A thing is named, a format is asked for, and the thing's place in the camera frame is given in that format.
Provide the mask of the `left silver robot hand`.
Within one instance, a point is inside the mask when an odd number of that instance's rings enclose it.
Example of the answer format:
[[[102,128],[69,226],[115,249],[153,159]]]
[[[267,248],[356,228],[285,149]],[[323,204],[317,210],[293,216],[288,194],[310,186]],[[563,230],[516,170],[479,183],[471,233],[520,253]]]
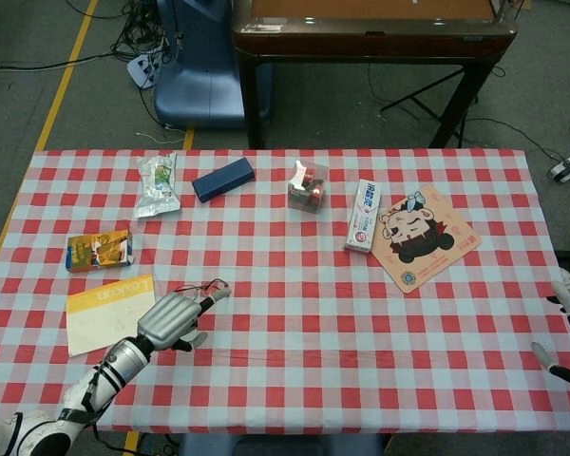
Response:
[[[230,294],[231,289],[226,286],[202,301],[177,293],[162,297],[138,321],[134,345],[147,358],[152,352],[167,349],[192,352],[208,337],[207,332],[198,329],[199,318]]]

